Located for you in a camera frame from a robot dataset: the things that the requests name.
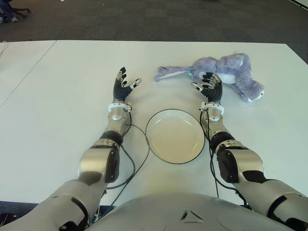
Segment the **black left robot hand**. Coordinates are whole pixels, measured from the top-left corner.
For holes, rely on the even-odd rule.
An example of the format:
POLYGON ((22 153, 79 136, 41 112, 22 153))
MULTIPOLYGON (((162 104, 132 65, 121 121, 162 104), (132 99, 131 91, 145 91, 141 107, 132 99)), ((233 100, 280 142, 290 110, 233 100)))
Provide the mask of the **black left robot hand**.
POLYGON ((122 67, 116 75, 114 87, 113 87, 113 100, 124 102, 126 98, 132 93, 132 91, 138 87, 141 83, 141 78, 136 79, 131 84, 127 85, 125 80, 126 68, 122 67))

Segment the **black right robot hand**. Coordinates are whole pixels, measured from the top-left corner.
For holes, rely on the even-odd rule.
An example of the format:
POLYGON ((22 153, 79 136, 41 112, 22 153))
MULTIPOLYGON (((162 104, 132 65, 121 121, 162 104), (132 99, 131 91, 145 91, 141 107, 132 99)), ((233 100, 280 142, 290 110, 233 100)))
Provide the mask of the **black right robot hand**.
POLYGON ((220 103, 223 89, 222 81, 217 74, 206 72, 202 78, 203 85, 199 85, 196 82, 192 82, 193 88, 198 90, 202 95, 204 95, 208 102, 220 103))

